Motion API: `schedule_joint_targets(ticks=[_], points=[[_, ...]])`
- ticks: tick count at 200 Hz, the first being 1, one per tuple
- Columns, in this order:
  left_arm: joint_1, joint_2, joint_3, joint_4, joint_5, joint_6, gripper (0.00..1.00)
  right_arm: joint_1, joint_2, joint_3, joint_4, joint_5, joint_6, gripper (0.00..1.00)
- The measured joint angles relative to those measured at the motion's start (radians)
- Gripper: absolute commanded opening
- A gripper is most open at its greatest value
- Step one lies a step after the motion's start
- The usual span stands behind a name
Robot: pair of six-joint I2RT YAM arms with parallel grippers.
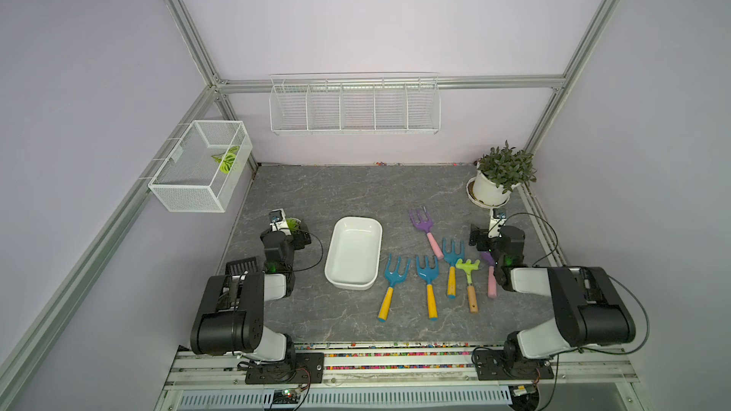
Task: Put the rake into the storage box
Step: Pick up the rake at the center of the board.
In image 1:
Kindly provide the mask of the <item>teal rake yellow handle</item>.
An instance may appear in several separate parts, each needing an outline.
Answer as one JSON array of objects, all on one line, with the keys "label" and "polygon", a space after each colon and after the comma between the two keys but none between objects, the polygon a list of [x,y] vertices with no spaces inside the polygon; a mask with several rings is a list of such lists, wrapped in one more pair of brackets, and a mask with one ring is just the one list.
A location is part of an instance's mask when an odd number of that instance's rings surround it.
[{"label": "teal rake yellow handle", "polygon": [[450,244],[447,244],[447,239],[442,241],[442,251],[445,262],[449,265],[448,278],[447,278],[447,297],[454,299],[456,297],[456,264],[459,260],[464,260],[464,241],[461,240],[459,245],[455,244],[455,240],[452,239]]},{"label": "teal rake yellow handle", "polygon": [[388,319],[396,285],[403,283],[409,275],[411,260],[407,259],[405,261],[405,270],[400,272],[402,262],[403,258],[401,256],[398,256],[397,260],[394,261],[393,256],[391,254],[388,255],[388,262],[386,263],[385,269],[385,278],[388,281],[388,289],[386,290],[386,294],[377,316],[377,319],[380,322],[385,322]]},{"label": "teal rake yellow handle", "polygon": [[436,256],[419,256],[416,259],[417,275],[426,282],[426,305],[428,306],[428,319],[438,319],[438,308],[433,287],[433,282],[439,276],[439,262]]}]

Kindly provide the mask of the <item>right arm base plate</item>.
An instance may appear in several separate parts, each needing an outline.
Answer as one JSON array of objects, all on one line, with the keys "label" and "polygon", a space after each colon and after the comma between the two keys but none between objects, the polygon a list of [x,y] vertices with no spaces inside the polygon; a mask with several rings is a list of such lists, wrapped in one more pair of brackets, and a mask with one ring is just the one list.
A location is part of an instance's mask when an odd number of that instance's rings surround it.
[{"label": "right arm base plate", "polygon": [[474,348],[470,361],[479,381],[540,382],[555,378],[555,372],[548,360],[528,360],[520,356],[510,358],[503,350],[485,346]]}]

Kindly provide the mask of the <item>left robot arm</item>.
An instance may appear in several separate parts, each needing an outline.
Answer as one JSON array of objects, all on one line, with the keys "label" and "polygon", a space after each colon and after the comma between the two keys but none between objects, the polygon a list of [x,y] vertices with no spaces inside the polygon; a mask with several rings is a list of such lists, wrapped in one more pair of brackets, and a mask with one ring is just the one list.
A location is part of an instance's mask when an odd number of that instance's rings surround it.
[{"label": "left robot arm", "polygon": [[209,278],[199,304],[190,349],[199,355],[242,353],[255,363],[293,363],[293,341],[265,326],[265,304],[285,299],[294,290],[294,253],[311,243],[306,224],[295,220],[262,233],[264,267],[247,258],[227,265]]}]

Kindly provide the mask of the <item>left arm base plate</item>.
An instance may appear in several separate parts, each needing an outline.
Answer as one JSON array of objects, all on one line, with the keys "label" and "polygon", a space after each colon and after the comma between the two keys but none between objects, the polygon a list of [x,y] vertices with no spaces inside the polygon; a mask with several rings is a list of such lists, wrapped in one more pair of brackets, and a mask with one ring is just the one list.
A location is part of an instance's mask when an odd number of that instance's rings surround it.
[{"label": "left arm base plate", "polygon": [[278,363],[257,363],[247,370],[249,384],[321,384],[325,355],[320,352],[295,352]]}]

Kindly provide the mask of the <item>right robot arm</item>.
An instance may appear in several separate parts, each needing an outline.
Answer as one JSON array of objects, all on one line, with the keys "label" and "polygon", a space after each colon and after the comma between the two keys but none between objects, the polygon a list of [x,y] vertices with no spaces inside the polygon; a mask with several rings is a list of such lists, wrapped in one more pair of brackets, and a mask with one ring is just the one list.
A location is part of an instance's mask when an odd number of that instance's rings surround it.
[{"label": "right robot arm", "polygon": [[537,363],[577,348],[635,340],[635,322],[603,268],[528,266],[525,232],[516,226],[472,225],[469,244],[492,259],[495,287],[548,297],[552,303],[551,319],[508,335],[501,356],[504,365]]}]

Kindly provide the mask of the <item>green rake wooden handle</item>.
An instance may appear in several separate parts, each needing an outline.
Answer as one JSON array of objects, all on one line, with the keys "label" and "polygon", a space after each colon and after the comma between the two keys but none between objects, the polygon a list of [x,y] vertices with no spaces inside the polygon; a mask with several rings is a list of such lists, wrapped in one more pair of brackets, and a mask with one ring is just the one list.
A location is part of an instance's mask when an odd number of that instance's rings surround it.
[{"label": "green rake wooden handle", "polygon": [[468,293],[468,305],[469,312],[471,314],[477,314],[479,312],[477,293],[472,280],[472,273],[479,269],[480,264],[480,260],[473,262],[472,260],[464,259],[459,259],[456,263],[456,268],[458,268],[458,270],[462,270],[462,272],[466,274],[466,293]]}]

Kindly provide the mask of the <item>white storage box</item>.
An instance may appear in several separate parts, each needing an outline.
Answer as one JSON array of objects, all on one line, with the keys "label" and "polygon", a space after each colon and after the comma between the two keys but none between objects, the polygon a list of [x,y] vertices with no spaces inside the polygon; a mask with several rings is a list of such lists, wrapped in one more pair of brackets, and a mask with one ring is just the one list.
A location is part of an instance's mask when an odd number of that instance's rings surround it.
[{"label": "white storage box", "polygon": [[326,279],[338,289],[369,290],[378,276],[383,227],[375,219],[343,217],[335,224],[325,265]]}]

